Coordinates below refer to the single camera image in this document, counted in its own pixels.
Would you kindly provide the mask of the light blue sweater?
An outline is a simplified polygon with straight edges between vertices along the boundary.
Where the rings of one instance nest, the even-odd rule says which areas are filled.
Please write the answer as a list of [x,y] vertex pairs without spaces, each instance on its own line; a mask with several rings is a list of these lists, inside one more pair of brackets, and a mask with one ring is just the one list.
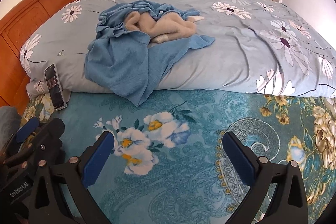
[[199,11],[140,0],[116,4],[99,15],[96,39],[88,46],[85,58],[85,77],[139,106],[188,50],[210,46],[215,39],[196,33],[189,38],[151,43],[146,33],[125,28],[124,19],[134,11],[149,12],[155,20],[169,12],[186,20],[199,15]]

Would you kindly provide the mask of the black smartphone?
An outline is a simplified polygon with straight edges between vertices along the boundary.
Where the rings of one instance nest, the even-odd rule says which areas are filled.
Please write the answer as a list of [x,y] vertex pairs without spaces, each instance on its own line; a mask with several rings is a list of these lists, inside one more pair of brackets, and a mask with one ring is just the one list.
[[54,109],[59,111],[66,108],[67,103],[64,99],[63,89],[60,84],[55,64],[51,64],[45,69],[45,80]]

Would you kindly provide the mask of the orange wooden headboard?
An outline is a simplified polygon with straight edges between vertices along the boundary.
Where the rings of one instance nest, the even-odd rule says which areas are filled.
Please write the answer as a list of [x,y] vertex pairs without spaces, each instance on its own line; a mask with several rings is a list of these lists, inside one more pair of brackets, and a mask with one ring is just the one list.
[[28,38],[66,4],[76,0],[22,0],[1,19],[1,106],[23,114],[29,97],[29,76],[21,66],[20,50]]

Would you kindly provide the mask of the teal floral bed blanket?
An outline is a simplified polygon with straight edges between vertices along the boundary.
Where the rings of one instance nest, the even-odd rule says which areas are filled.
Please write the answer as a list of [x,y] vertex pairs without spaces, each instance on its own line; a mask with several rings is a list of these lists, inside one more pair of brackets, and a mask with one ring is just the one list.
[[273,163],[298,163],[309,223],[335,194],[334,99],[162,90],[134,106],[114,94],[74,93],[61,111],[38,96],[23,114],[31,117],[63,120],[69,157],[104,131],[116,137],[89,187],[112,223],[224,223],[248,192],[222,149],[227,131]]

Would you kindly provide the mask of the grey floral duvet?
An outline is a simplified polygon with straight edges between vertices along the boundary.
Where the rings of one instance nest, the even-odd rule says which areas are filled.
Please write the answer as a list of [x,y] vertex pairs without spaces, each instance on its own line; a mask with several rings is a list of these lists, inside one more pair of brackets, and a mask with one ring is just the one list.
[[112,92],[140,105],[154,90],[334,97],[335,50],[296,12],[268,0],[76,0],[22,45],[30,97]]

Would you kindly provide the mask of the beige fleece garment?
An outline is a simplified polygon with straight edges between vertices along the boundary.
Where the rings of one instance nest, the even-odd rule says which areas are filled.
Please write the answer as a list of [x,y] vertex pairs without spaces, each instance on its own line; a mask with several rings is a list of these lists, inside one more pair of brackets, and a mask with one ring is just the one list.
[[138,11],[131,12],[123,21],[128,31],[141,31],[150,36],[150,42],[161,44],[172,40],[189,38],[196,34],[197,21],[203,20],[202,16],[188,16],[184,20],[176,12],[169,12],[160,19],[155,20],[149,14]]

